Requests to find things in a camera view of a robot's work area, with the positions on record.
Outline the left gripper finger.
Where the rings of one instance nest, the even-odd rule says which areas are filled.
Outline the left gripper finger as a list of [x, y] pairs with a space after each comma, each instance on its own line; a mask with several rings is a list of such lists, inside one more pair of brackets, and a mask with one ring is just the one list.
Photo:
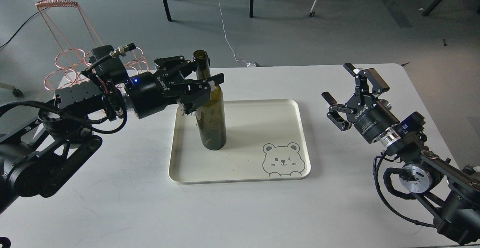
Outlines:
[[224, 82], [224, 74], [219, 73], [212, 77], [202, 80], [184, 80], [181, 83], [177, 83], [181, 91], [178, 98], [178, 104], [182, 106], [185, 114], [191, 114], [197, 110], [197, 108], [203, 106], [210, 101], [210, 93], [214, 90], [215, 86]]
[[154, 60], [154, 64], [156, 66], [154, 75], [164, 84], [184, 83], [186, 77], [197, 71], [195, 62], [186, 60], [184, 56], [158, 58]]

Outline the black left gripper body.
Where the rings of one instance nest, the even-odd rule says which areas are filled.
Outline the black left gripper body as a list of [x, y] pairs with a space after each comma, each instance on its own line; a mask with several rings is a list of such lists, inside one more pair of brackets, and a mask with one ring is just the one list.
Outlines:
[[185, 77], [173, 72], [143, 72], [126, 80], [126, 94], [137, 118], [146, 118], [167, 106], [178, 103], [180, 90], [174, 90], [174, 83], [181, 83]]

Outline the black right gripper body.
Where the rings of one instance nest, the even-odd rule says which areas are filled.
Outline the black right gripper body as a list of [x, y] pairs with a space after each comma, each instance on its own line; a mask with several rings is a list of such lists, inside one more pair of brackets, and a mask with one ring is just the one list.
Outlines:
[[399, 124], [398, 118], [387, 110], [378, 100], [351, 100], [348, 108], [357, 110], [354, 114], [347, 114], [347, 120], [353, 123], [356, 130], [368, 142], [373, 143], [388, 128]]

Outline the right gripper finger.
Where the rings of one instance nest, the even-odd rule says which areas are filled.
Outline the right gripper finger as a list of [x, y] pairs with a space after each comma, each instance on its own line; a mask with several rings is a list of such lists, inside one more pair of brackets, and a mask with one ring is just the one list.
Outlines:
[[374, 68], [359, 69], [351, 63], [345, 63], [343, 67], [355, 77], [355, 92], [351, 100], [377, 100], [390, 89]]
[[329, 104], [329, 112], [327, 117], [341, 130], [345, 131], [351, 128], [351, 122], [341, 117], [339, 113], [354, 114], [357, 112], [355, 108], [348, 108], [344, 104], [338, 104], [329, 92], [323, 92], [322, 97]]

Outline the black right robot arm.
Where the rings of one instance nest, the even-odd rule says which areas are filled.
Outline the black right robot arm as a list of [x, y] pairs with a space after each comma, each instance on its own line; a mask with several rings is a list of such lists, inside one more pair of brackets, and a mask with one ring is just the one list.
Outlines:
[[[385, 151], [374, 158], [373, 176], [384, 205], [402, 219], [416, 225], [435, 228], [459, 245], [479, 240], [479, 168], [459, 170], [442, 160], [426, 145], [425, 119], [413, 112], [399, 121], [391, 105], [379, 96], [389, 86], [373, 68], [343, 67], [355, 78], [355, 92], [346, 104], [337, 103], [329, 92], [322, 97], [329, 103], [327, 117], [342, 131], [354, 126], [369, 143], [381, 142]], [[418, 200], [433, 216], [433, 223], [419, 222], [401, 215], [381, 192], [378, 174], [383, 160], [399, 160], [401, 168], [387, 168], [383, 182], [387, 191], [404, 200]]]

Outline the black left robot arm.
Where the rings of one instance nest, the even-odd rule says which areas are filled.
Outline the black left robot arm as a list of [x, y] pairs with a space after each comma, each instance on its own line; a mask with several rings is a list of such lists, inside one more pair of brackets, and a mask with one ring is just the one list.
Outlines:
[[1, 106], [1, 115], [18, 106], [38, 116], [1, 137], [1, 211], [19, 197], [51, 197], [101, 147], [101, 134], [120, 131], [133, 111], [139, 119], [178, 104], [186, 114], [206, 104], [222, 73], [192, 80], [206, 68], [206, 52], [155, 60], [156, 72], [129, 76], [119, 59], [136, 49], [106, 45], [91, 50], [91, 65], [80, 84], [55, 91], [48, 102], [18, 101]]

